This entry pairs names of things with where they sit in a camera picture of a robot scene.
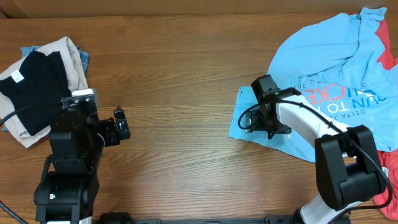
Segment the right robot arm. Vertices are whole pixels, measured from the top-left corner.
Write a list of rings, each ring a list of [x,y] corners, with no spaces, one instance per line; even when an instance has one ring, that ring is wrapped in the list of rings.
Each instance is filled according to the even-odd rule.
[[[315,150],[318,195],[292,215],[268,215],[265,223],[350,223],[354,210],[375,195],[388,193],[385,208],[392,202],[393,189],[376,149],[371,130],[364,125],[350,127],[318,111],[295,88],[280,89],[270,75],[251,84],[257,104],[241,115],[248,133],[298,133]]]

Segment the light blue printed t-shirt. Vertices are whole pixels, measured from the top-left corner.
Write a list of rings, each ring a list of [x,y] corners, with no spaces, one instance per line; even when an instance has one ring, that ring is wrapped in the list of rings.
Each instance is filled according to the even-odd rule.
[[[379,151],[397,149],[397,61],[386,8],[363,8],[306,26],[277,50],[268,74],[314,107],[351,127],[364,125]]]

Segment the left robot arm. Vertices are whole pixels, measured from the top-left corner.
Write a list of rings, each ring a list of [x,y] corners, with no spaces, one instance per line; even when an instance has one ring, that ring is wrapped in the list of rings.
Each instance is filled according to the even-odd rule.
[[[39,223],[79,223],[92,217],[103,149],[131,136],[120,106],[112,117],[100,120],[92,94],[62,98],[60,104],[50,125],[52,154],[34,193]]]

